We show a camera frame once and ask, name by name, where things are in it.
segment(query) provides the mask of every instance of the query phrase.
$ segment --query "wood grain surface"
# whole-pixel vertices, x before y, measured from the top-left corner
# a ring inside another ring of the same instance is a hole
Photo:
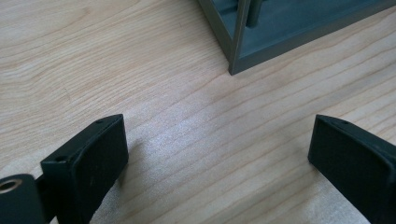
[[[3,0],[0,176],[122,113],[92,223],[368,223],[306,156],[316,114],[396,143],[395,32],[393,7],[231,77],[197,1]]]

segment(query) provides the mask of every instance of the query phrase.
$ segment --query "wooden table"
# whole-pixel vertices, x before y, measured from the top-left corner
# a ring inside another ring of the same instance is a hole
[[[367,223],[306,158],[314,118],[396,143],[396,7],[231,77],[196,1],[0,3],[0,176],[122,113],[92,223]]]

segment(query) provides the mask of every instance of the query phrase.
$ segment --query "screw hole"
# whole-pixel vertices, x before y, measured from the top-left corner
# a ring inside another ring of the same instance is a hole
[[[0,194],[10,192],[22,183],[21,179],[10,179],[0,184]]]
[[[55,158],[55,160],[56,160],[57,162],[65,161],[66,159],[67,159],[66,156],[59,156],[59,157]]]

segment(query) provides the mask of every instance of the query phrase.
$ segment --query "table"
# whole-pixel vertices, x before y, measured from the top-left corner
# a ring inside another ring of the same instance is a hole
[[[396,143],[395,21],[232,77],[197,1],[2,1],[0,176],[122,113],[130,161],[92,223],[368,223],[306,155],[316,114]]]

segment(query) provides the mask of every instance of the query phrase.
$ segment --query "light wood tabletop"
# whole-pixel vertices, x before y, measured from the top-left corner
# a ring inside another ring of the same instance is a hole
[[[227,68],[194,0],[3,0],[0,177],[123,114],[129,164],[92,223],[368,223],[306,156],[316,114],[396,144],[396,7]]]

